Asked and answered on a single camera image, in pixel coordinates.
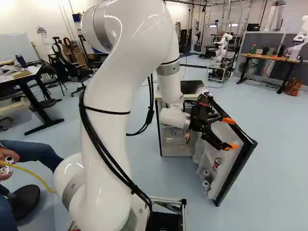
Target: desk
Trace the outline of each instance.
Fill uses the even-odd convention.
[[[277,91],[277,94],[281,94],[282,91],[284,90],[285,84],[290,77],[290,74],[293,70],[294,64],[299,64],[301,62],[301,60],[289,59],[286,56],[277,57],[275,55],[262,55],[262,54],[249,54],[249,53],[247,53],[247,54],[243,54],[243,57],[246,58],[246,61],[245,61],[244,67],[243,67],[243,72],[241,74],[241,79],[236,84],[243,83],[245,80],[247,80],[247,78],[245,78],[245,74],[246,74],[248,67],[249,67],[249,60],[251,60],[251,59],[275,60],[275,61],[285,62],[285,63],[289,64],[289,66],[290,66],[289,70],[288,70],[287,74],[285,75],[283,83],[282,83],[281,87],[279,88],[279,90]]]
[[[27,82],[34,80],[38,83],[38,86],[41,88],[43,94],[46,96],[47,99],[51,99],[50,95],[48,94],[47,89],[45,88],[45,86],[42,83],[42,80],[40,80],[39,78],[39,70],[42,67],[42,65],[38,65],[38,66],[30,66],[28,67],[28,70],[32,73],[28,76],[24,76],[21,78],[14,78],[13,75],[8,75],[8,76],[0,76],[0,84],[2,83],[7,83],[10,82],[12,84],[15,85],[19,85],[20,89],[24,92],[24,94],[26,95],[26,97],[29,99],[29,101],[31,102],[31,104],[33,105],[34,109],[38,112],[38,114],[42,117],[42,119],[44,120],[44,124],[34,128],[30,131],[25,132],[25,136],[29,135],[33,132],[36,131],[40,131],[42,129],[51,127],[55,124],[61,123],[64,121],[64,119],[56,119],[56,120],[52,120],[48,114],[44,111],[44,109],[41,107],[40,103],[38,102],[38,100],[35,98],[35,96],[33,95],[32,91],[30,90],[29,86],[27,85]]]

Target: gray floor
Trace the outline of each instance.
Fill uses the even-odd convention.
[[[207,61],[191,56],[187,63],[206,65]],[[184,71],[183,79],[201,79],[207,86],[221,86],[207,82],[206,69],[181,67],[181,72]],[[236,85],[237,80],[233,77],[222,88],[209,90],[259,145],[219,208],[201,193],[190,158],[160,157],[155,121],[143,135],[127,138],[132,178],[149,195],[187,198],[190,231],[306,230],[308,95],[305,92],[300,92],[299,97],[277,95],[274,89],[253,86],[255,83],[249,81]],[[72,92],[77,84],[67,86]],[[48,143],[62,157],[79,151],[78,97],[71,98],[69,93],[63,97],[58,88],[51,91],[52,96],[63,98],[56,107],[62,111],[65,122],[24,136],[25,131],[40,124],[33,116],[30,121],[0,133],[0,139]],[[147,106],[148,89],[141,87],[129,119],[129,132],[141,126]],[[52,185],[52,174],[46,167],[33,162],[20,165],[35,171]],[[69,216],[57,195],[47,192],[39,181],[18,170],[4,185],[13,190],[29,183],[39,185],[43,195],[40,207],[28,223],[21,224],[20,231],[63,231]]]

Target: black cable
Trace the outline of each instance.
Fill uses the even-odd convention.
[[[86,107],[83,102],[84,92],[79,98],[79,112],[83,126],[92,141],[96,151],[108,166],[108,168],[127,186],[132,190],[132,194],[136,194],[140,197],[149,207],[150,214],[152,213],[152,201],[147,194],[145,194],[141,189],[138,188],[136,184],[129,178],[121,166],[116,162],[116,160],[111,156],[109,151],[106,149],[100,138],[98,137],[95,129],[93,128],[88,114],[86,112]]]
[[[268,71],[268,68],[269,68],[271,62],[273,62],[273,60],[271,60],[271,61],[269,62],[268,67],[267,67],[266,70],[265,70],[265,75],[266,75],[266,77],[268,77],[268,78],[269,78],[269,76],[266,74],[266,72]]]
[[[217,88],[217,89],[218,89],[218,88],[222,88],[224,84],[225,84],[225,82],[223,82],[222,85],[221,85],[220,87],[210,87],[210,86],[205,86],[205,87],[206,87],[206,88]]]
[[[150,94],[150,106],[148,107],[148,113],[145,119],[143,126],[136,131],[135,133],[126,133],[126,136],[137,136],[143,133],[148,126],[151,124],[154,116],[154,85],[153,85],[153,74],[148,77],[148,86],[149,86],[149,94]]]

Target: person's knee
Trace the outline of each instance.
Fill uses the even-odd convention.
[[[38,149],[39,149],[39,152],[42,153],[42,154],[53,154],[53,153],[55,153],[54,149],[50,145],[45,144],[45,143],[40,143]]]

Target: black chair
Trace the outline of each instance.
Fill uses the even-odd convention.
[[[50,76],[57,76],[57,77],[54,77],[52,78],[50,81],[48,82],[44,82],[43,85],[44,86],[47,86],[47,85],[50,85],[50,84],[55,84],[55,83],[58,83],[60,88],[61,88],[61,91],[62,91],[62,94],[63,96],[65,96],[64,94],[64,91],[63,91],[63,88],[62,88],[62,85],[64,86],[64,88],[67,90],[65,84],[64,84],[64,80],[65,78],[63,78],[63,76],[61,74],[59,74],[56,69],[52,66],[43,66],[39,72],[38,72],[39,75],[42,75],[42,74],[48,74]]]
[[[92,70],[83,69],[83,67],[87,65],[85,64],[79,65],[79,63],[71,64],[59,53],[55,55],[49,55],[49,57],[51,56],[52,56],[52,58],[50,59],[51,65],[55,67],[59,75],[63,75],[65,77],[70,76],[72,79],[72,82],[81,83],[81,87],[77,88],[76,91],[71,93],[72,97],[74,96],[74,94],[86,88],[83,82],[91,78],[90,75],[93,73]]]

